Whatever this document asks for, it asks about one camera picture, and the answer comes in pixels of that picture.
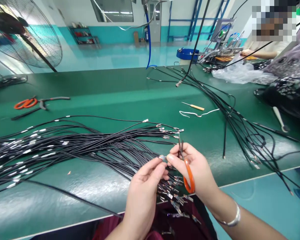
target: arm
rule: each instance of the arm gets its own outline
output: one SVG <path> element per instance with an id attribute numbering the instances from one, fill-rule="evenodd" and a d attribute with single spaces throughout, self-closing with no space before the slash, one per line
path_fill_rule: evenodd
<path id="1" fill-rule="evenodd" d="M 162 159 L 154 158 L 133 176 L 123 221 L 106 240 L 145 239 L 154 219 L 159 181 L 169 180 L 166 166 Z"/>
<path id="2" fill-rule="evenodd" d="M 168 154 L 169 165 L 173 165 L 189 181 L 184 162 L 177 157 L 179 145 L 175 145 Z M 196 184 L 195 193 L 219 221 L 234 220 L 237 207 L 235 201 L 222 192 L 213 176 L 206 158 L 188 143 L 183 145 L 184 157 L 190 163 L 190 168 Z M 278 231 L 246 209 L 240 207 L 241 219 L 234 227 L 221 226 L 233 240 L 286 240 Z"/>
<path id="3" fill-rule="evenodd" d="M 251 54 L 253 52 L 254 51 L 252 51 L 250 49 L 246 49 L 246 50 L 243 50 L 241 52 L 241 55 L 242 56 L 247 56 L 247 55 L 249 55 L 249 54 Z M 251 56 L 257 57 L 257 58 L 262 58 L 262 59 L 273 59 L 277 55 L 278 55 L 278 52 L 276 52 L 276 51 L 273 51 L 273 52 L 258 51 L 256 53 L 252 54 Z"/>

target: green workbench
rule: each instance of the green workbench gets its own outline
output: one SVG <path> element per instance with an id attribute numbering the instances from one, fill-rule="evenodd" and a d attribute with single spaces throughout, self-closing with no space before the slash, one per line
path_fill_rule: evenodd
<path id="1" fill-rule="evenodd" d="M 253 95 L 258 85 L 226 83 L 205 73 L 200 66 L 193 66 L 193 73 L 199 80 L 234 95 L 237 98 L 236 110 L 246 119 L 280 129 L 272 108 Z M 206 156 L 219 186 L 270 173 L 264 166 L 260 166 L 260 170 L 251 168 L 230 131 L 227 134 L 226 159 L 222 158 L 225 120 L 221 112 L 215 111 L 201 118 L 187 118 L 179 113 L 200 112 L 181 102 L 204 107 L 205 112 L 216 109 L 202 92 L 185 84 L 176 88 L 171 83 L 147 80 L 147 76 L 175 81 L 157 70 L 144 68 L 28 75 L 27 84 L 0 90 L 0 136 L 66 115 L 149 119 L 184 128 L 182 139 Z M 33 95 L 38 98 L 68 96 L 71 100 L 51 101 L 49 111 L 39 110 L 18 121 L 11 121 L 11 117 L 23 112 L 13 109 L 13 106 Z M 117 132 L 132 125 L 88 117 L 77 117 L 75 120 L 105 133 Z M 300 140 L 300 125 L 286 116 L 283 120 L 291 128 L 290 136 Z M 300 143 L 274 137 L 275 156 L 300 150 Z M 159 154 L 167 154 L 171 147 L 158 144 L 148 146 Z M 278 164 L 281 170 L 298 167 L 300 154 L 288 155 Z M 70 191 L 115 212 L 125 210 L 129 182 L 101 163 L 72 159 L 45 170 L 33 180 Z M 22 183 L 0 193 L 0 239 L 33 235 L 106 215 L 51 189 Z"/>

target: fan guard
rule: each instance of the fan guard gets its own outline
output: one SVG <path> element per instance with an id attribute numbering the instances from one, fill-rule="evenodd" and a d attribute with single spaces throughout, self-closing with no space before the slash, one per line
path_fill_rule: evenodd
<path id="1" fill-rule="evenodd" d="M 43 15 L 41 10 L 32 0 L 1 0 L 0 12 L 5 12 L 20 20 L 24 19 L 28 26 L 25 27 L 24 36 L 43 54 L 53 67 L 62 59 L 62 48 L 59 38 Z M 11 45 L 0 45 L 0 51 L 19 61 L 31 66 L 49 68 L 42 58 L 21 38 L 12 35 L 14 42 Z"/>

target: floor fan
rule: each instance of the floor fan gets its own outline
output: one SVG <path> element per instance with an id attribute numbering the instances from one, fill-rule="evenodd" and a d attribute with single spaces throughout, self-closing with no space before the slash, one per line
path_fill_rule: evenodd
<path id="1" fill-rule="evenodd" d="M 0 0 L 0 51 L 54 72 L 62 59 L 56 32 L 32 0 Z"/>

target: silver bracelet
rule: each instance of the silver bracelet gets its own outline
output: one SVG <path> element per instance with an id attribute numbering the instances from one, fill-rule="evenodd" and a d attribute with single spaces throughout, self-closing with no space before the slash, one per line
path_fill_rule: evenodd
<path id="1" fill-rule="evenodd" d="M 237 205 L 237 214 L 236 214 L 236 217 L 234 218 L 233 221 L 231 221 L 229 223 L 226 223 L 224 221 L 219 221 L 218 219 L 215 218 L 217 220 L 217 222 L 221 223 L 222 225 L 226 225 L 228 227 L 234 227 L 234 226 L 236 226 L 240 222 L 240 218 L 241 218 L 239 205 L 237 203 L 236 203 L 236 205 Z"/>

